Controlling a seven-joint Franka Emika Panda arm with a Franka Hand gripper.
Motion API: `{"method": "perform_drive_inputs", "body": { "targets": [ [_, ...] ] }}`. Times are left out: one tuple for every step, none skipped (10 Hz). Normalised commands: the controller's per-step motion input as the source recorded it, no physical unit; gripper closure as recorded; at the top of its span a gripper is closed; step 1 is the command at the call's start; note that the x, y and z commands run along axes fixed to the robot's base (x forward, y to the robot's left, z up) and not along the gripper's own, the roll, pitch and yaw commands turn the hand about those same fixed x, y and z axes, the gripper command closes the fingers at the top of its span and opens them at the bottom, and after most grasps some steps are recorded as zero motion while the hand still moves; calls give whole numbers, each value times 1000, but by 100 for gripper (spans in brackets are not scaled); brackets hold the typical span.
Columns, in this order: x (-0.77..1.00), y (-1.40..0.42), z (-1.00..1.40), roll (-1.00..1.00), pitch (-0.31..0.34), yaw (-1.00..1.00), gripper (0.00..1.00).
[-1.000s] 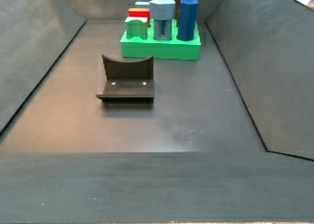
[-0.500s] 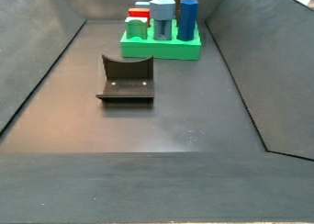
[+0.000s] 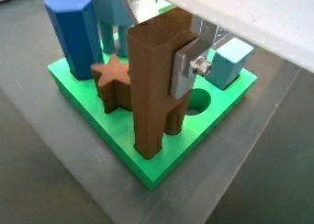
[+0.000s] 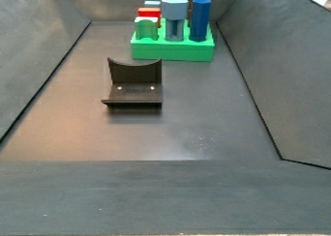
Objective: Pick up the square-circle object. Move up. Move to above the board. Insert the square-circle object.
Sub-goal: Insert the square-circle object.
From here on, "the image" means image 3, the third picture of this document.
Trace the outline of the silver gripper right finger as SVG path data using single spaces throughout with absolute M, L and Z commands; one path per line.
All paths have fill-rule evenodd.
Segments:
M 179 99 L 193 88 L 195 78 L 205 77 L 213 70 L 214 64 L 207 61 L 210 48 L 230 34 L 203 18 L 191 18 L 191 33 L 197 38 L 190 41 L 174 54 L 171 96 Z

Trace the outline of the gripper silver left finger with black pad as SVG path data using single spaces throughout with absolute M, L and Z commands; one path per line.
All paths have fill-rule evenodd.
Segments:
M 155 0 L 123 0 L 135 24 L 139 24 L 157 15 Z

